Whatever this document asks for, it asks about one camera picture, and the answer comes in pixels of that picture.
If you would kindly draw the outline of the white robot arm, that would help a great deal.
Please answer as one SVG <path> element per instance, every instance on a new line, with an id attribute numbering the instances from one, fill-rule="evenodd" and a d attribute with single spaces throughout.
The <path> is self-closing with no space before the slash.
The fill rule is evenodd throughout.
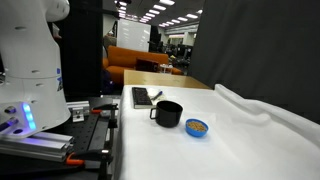
<path id="1" fill-rule="evenodd" d="M 23 139 L 69 119 L 60 49 L 48 27 L 69 11 L 68 0 L 0 0 L 3 139 Z"/>

